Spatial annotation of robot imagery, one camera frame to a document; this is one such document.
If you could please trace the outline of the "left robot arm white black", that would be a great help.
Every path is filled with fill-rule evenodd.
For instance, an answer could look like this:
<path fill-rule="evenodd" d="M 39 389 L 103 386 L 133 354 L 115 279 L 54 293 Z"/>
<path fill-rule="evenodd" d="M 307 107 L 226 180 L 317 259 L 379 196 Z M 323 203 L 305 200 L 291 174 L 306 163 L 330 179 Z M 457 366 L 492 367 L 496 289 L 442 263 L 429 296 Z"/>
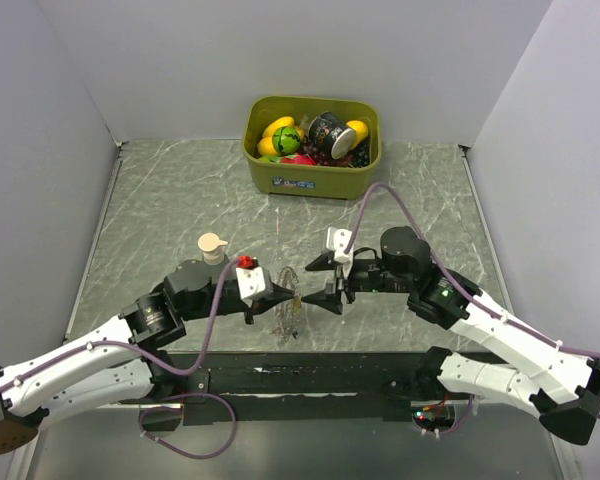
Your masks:
<path fill-rule="evenodd" d="M 217 265 L 188 260 L 133 304 L 93 331 L 37 358 L 0 366 L 0 455 L 35 439 L 53 423 L 126 400 L 171 399 L 178 378 L 203 365 L 177 368 L 164 346 L 182 338 L 186 322 L 204 319 L 211 332 L 219 315 L 241 313 L 246 323 L 293 299 L 254 257 Z"/>

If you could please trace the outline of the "large keyring with small rings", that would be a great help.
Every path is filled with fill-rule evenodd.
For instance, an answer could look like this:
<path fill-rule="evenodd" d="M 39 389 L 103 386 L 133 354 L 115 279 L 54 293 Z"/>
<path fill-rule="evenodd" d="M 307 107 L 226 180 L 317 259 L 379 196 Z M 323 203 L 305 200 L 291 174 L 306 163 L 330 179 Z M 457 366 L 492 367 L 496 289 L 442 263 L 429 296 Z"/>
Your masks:
<path fill-rule="evenodd" d="M 298 283 L 299 279 L 295 270 L 291 266 L 283 267 L 278 275 L 277 284 L 294 290 L 296 296 L 301 298 L 298 294 Z M 300 308 L 295 308 L 293 301 L 281 303 L 274 308 L 276 327 L 273 333 L 278 337 L 280 345 L 288 343 L 290 339 L 296 339 L 299 333 L 298 318 L 302 305 Z"/>

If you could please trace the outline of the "olive green plastic bin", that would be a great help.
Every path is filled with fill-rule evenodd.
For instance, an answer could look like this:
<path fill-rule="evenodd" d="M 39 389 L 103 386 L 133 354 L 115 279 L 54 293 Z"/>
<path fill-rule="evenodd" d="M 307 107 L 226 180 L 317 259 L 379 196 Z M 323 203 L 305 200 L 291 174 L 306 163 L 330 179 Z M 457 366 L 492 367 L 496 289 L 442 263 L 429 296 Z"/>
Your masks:
<path fill-rule="evenodd" d="M 280 117 L 292 116 L 303 143 L 304 139 L 309 141 L 308 130 L 312 120 L 324 112 L 332 112 L 344 123 L 361 120 L 369 127 L 369 135 L 365 139 L 369 141 L 370 147 L 369 166 L 341 168 L 279 163 L 281 157 L 289 155 L 281 155 L 275 151 L 272 137 L 262 137 L 265 128 Z M 251 107 L 242 144 L 252 180 L 263 193 L 356 199 L 371 185 L 374 169 L 380 163 L 379 116 L 371 106 L 359 101 L 266 96 Z"/>

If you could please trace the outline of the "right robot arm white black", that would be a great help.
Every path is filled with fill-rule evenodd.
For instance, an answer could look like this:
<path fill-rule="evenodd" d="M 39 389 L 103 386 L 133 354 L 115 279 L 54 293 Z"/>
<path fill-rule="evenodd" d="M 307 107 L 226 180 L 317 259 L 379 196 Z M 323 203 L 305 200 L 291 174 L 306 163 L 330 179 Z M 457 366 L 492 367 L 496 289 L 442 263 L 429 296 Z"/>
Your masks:
<path fill-rule="evenodd" d="M 466 393 L 506 404 L 538 419 L 571 444 L 589 443 L 600 417 L 600 358 L 569 353 L 526 325 L 466 277 L 443 271 L 429 244 L 408 226 L 384 231 L 379 249 L 350 251 L 350 230 L 331 227 L 323 252 L 307 270 L 330 271 L 332 281 L 303 296 L 334 314 L 359 293 L 404 294 L 417 317 L 469 339 L 500 358 L 491 364 L 431 348 L 415 375 L 428 398 Z"/>

